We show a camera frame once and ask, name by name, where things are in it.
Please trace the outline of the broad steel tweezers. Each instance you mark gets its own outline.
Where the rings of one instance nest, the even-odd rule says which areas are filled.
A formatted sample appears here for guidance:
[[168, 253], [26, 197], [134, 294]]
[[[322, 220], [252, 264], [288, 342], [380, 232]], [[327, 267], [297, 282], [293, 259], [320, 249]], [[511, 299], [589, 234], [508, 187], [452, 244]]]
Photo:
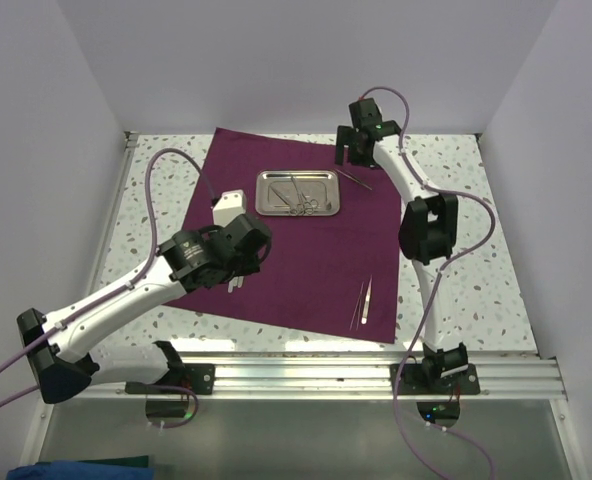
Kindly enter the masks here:
[[363, 306], [362, 306], [362, 310], [361, 310], [361, 317], [360, 317], [360, 325], [361, 326], [366, 325], [368, 322], [370, 301], [371, 301], [371, 295], [372, 295], [372, 285], [373, 285], [373, 276], [370, 276], [368, 284], [367, 284], [367, 288], [365, 291], [365, 297], [364, 297]]

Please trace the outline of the long steel forceps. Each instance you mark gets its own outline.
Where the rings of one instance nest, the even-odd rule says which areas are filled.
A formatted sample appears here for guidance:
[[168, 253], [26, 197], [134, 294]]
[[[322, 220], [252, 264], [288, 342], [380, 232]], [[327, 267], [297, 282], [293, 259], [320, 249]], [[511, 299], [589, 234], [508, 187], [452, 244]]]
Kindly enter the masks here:
[[352, 317], [350, 320], [350, 326], [349, 326], [350, 331], [352, 331], [354, 328], [356, 328], [355, 323], [359, 317], [359, 310], [360, 310], [360, 307], [361, 307], [361, 304], [362, 304], [362, 301], [364, 298], [364, 290], [365, 290], [365, 282], [362, 282], [360, 285], [360, 288], [359, 288], [358, 297], [357, 297], [355, 307], [354, 307], [354, 310], [352, 313]]

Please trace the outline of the steel instrument tray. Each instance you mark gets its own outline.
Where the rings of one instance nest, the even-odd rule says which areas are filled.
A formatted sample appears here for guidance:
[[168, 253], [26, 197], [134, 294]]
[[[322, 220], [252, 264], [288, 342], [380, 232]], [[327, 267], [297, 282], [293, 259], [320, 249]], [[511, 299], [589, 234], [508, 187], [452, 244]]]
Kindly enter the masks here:
[[[312, 194], [319, 202], [319, 208], [313, 215], [290, 216], [276, 208], [268, 199], [268, 186], [271, 179], [295, 175], [312, 181]], [[330, 217], [340, 211], [340, 190], [338, 177], [328, 170], [265, 170], [256, 178], [255, 210], [262, 216], [269, 217]]]

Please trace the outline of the thin steel forceps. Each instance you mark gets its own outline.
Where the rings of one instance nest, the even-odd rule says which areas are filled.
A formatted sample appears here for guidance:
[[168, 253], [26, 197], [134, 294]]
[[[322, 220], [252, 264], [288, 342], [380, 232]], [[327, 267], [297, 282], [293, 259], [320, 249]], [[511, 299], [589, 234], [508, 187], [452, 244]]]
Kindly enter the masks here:
[[336, 171], [336, 173], [341, 174], [342, 176], [344, 176], [345, 178], [349, 179], [350, 181], [356, 183], [357, 185], [359, 185], [363, 188], [366, 188], [367, 190], [373, 191], [373, 188], [370, 185], [368, 185], [366, 182], [359, 179], [357, 176], [353, 175], [352, 173], [347, 172], [342, 169], [338, 169], [338, 168], [335, 168], [334, 170]]

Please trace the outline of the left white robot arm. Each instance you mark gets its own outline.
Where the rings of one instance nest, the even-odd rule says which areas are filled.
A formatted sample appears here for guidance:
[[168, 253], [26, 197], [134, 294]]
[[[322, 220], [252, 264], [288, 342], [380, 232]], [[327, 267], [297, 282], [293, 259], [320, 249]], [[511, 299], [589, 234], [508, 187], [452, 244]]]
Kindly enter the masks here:
[[90, 296], [50, 313], [21, 313], [17, 326], [42, 400], [58, 404], [91, 385], [116, 382], [177, 390], [186, 373], [170, 342], [106, 347], [104, 340], [162, 304], [259, 272], [271, 238], [270, 229], [249, 214], [226, 226], [181, 230], [132, 273]]

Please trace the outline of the steel scissors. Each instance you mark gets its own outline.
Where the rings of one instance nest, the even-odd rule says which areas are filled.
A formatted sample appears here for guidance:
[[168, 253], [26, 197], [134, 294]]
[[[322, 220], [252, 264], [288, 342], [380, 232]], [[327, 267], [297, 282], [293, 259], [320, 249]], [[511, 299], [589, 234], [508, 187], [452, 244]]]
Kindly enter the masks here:
[[307, 213], [307, 207], [291, 176], [271, 179], [268, 186], [268, 199], [287, 215], [304, 216]]

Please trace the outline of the steel hemostat clamp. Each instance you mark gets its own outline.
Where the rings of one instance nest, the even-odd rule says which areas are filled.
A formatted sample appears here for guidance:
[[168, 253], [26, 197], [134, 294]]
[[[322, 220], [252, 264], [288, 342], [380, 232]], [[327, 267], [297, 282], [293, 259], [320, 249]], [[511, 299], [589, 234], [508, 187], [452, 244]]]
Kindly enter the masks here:
[[312, 194], [312, 181], [295, 175], [290, 176], [290, 181], [296, 194], [296, 214], [301, 216], [313, 215], [319, 208], [319, 202]]

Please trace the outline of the purple cloth wrap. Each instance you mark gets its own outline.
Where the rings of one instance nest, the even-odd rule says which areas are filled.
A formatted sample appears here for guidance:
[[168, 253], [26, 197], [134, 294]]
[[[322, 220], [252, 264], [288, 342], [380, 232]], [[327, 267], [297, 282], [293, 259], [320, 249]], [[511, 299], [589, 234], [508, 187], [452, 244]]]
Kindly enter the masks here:
[[[256, 179], [269, 170], [332, 170], [335, 147], [217, 128], [203, 172], [218, 192], [242, 189], [254, 203]], [[200, 289], [169, 302], [179, 310], [312, 333], [392, 344], [399, 279], [401, 198], [383, 170], [345, 165], [372, 187], [341, 176], [340, 211], [331, 217], [259, 217], [272, 233], [260, 272], [242, 289]], [[368, 321], [350, 332], [372, 279]]]

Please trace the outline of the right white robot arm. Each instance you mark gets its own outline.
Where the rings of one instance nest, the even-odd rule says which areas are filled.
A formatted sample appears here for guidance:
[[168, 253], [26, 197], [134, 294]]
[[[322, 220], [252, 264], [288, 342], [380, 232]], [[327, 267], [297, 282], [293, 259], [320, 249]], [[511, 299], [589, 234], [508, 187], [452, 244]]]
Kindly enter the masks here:
[[412, 262], [423, 305], [419, 338], [423, 358], [401, 375], [406, 391], [425, 389], [446, 394], [467, 373], [468, 353], [449, 311], [447, 294], [436, 287], [441, 264], [450, 259], [456, 244], [459, 202], [441, 193], [420, 166], [381, 145], [387, 137], [403, 138], [394, 120], [385, 121], [374, 99], [366, 96], [349, 105], [351, 124], [337, 128], [335, 163], [380, 168], [387, 174], [404, 204], [398, 232], [403, 256]]

